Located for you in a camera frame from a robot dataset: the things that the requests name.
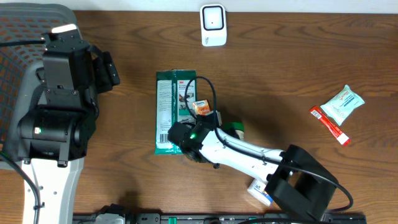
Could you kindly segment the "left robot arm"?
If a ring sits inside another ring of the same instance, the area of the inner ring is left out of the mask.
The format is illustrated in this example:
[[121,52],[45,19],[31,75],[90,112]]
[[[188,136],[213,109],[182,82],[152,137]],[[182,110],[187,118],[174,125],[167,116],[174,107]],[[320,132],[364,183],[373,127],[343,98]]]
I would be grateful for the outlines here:
[[25,174],[24,223],[71,223],[76,187],[96,129],[98,95],[120,78],[111,54],[83,40],[78,29],[44,35],[40,84],[17,119]]

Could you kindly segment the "red coffee stick sachet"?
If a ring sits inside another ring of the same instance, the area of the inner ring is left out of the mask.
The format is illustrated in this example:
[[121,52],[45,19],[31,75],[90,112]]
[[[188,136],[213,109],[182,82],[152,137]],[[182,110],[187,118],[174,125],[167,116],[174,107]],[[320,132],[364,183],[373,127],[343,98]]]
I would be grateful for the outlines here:
[[334,138],[342,145],[347,146],[351,139],[335,124],[333,124],[327,116],[321,111],[319,106],[314,106],[310,109],[310,114],[316,117],[334,136]]

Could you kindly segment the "white blue labelled jar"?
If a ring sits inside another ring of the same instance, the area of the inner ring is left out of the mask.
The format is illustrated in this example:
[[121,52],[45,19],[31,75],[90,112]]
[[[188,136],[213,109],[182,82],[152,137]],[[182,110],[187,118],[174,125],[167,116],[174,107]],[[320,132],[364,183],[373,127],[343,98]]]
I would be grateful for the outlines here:
[[269,207],[272,204],[273,199],[265,191],[265,187],[265,183],[261,182],[260,180],[254,179],[248,187],[247,192],[258,201]]

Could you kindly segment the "green lid white jar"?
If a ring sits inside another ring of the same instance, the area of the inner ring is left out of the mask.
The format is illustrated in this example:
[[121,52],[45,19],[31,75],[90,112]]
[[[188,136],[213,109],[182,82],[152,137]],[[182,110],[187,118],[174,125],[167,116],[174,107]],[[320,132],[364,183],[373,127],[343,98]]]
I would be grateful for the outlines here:
[[244,140],[244,125],[240,122],[229,122],[223,125],[223,131],[230,136]]

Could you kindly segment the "teal white snack packet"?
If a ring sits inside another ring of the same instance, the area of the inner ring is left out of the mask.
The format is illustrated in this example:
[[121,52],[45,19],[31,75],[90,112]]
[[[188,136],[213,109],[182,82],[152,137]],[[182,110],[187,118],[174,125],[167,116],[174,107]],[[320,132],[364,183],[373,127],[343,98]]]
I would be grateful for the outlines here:
[[338,126],[341,126],[346,118],[363,104],[365,104],[364,100],[353,92],[349,85],[345,85],[338,94],[321,105],[320,108],[327,116],[333,118]]

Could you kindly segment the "white red package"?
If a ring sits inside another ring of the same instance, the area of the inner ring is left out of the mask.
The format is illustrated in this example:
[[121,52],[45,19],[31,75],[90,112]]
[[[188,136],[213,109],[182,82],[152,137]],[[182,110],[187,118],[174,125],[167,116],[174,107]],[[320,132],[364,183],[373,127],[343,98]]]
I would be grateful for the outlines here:
[[194,70],[166,70],[156,73],[156,128],[155,153],[181,154],[181,150],[168,140],[168,131],[178,121],[195,124],[192,103],[197,101]]

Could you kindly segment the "small orange carton box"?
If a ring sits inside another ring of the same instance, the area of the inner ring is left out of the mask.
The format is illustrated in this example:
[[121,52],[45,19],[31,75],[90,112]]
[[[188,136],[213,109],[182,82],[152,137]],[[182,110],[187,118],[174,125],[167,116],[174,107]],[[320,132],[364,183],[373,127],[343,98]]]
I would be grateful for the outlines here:
[[211,112],[208,100],[200,100],[192,103],[195,115],[207,115]]

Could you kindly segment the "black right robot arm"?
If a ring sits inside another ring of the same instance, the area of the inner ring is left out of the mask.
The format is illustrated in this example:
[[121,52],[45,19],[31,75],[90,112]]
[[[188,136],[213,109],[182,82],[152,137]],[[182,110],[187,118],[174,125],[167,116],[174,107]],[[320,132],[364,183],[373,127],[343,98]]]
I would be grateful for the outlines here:
[[273,202],[291,217],[319,221],[333,197],[337,179],[301,147],[259,147],[235,138],[206,118],[196,124],[174,122],[168,140],[190,160],[220,164],[265,185]]

